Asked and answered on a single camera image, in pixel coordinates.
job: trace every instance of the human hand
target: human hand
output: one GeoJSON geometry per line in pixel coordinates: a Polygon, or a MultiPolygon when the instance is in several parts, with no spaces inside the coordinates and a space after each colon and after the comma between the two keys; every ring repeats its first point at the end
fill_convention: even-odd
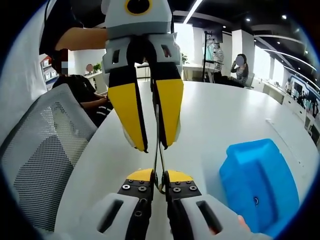
{"type": "Polygon", "coordinates": [[[246,224],[246,221],[243,216],[238,215],[238,221],[241,226],[243,226],[245,229],[247,229],[249,232],[251,232],[250,227],[246,224]]]}
{"type": "MultiPolygon", "coordinates": [[[[245,221],[245,219],[244,219],[243,216],[238,215],[238,221],[239,221],[239,223],[240,223],[240,225],[241,225],[242,227],[244,227],[246,230],[248,230],[249,232],[251,232],[251,230],[250,230],[249,226],[246,224],[246,221],[245,221]]],[[[214,229],[212,229],[211,227],[209,227],[209,230],[210,230],[210,232],[211,232],[213,235],[218,234],[218,232],[216,232],[216,231],[215,231],[214,229]]]]}

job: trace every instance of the blue container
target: blue container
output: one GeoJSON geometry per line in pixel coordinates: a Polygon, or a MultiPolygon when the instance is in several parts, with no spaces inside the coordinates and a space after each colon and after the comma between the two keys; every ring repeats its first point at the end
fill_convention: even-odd
{"type": "Polygon", "coordinates": [[[254,233],[276,237],[299,208],[286,160],[271,139],[231,145],[220,168],[228,207],[254,233]]]}

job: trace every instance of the person sitting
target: person sitting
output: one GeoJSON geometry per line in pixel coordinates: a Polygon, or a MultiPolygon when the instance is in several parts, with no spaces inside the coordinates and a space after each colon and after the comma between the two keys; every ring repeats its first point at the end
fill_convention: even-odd
{"type": "Polygon", "coordinates": [[[215,83],[244,88],[249,76],[249,66],[246,55],[238,54],[232,64],[231,73],[236,73],[236,78],[233,76],[223,76],[215,80],[215,83]]]}
{"type": "Polygon", "coordinates": [[[67,72],[63,72],[65,68],[61,67],[62,62],[60,60],[52,59],[51,65],[59,74],[59,78],[52,88],[61,84],[67,84],[74,98],[83,107],[92,122],[99,127],[113,109],[108,96],[97,94],[95,88],[86,77],[82,75],[68,75],[67,72]]]}

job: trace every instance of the person standing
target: person standing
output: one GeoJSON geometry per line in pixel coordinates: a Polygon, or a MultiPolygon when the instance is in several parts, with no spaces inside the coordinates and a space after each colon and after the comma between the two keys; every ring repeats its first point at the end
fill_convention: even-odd
{"type": "Polygon", "coordinates": [[[291,92],[292,92],[292,81],[291,78],[288,78],[288,81],[285,84],[284,90],[287,94],[289,94],[291,96],[291,92]]]}
{"type": "Polygon", "coordinates": [[[222,70],[224,59],[225,59],[225,55],[220,47],[220,43],[215,43],[213,46],[213,61],[215,62],[214,72],[213,72],[214,81],[219,81],[222,77],[221,70],[222,70]]]}

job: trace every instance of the office chair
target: office chair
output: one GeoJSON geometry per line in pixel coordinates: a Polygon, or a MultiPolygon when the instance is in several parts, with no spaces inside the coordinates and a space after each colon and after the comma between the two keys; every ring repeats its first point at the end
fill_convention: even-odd
{"type": "Polygon", "coordinates": [[[33,103],[1,146],[8,187],[37,229],[54,231],[68,179],[96,130],[62,84],[33,103]]]}

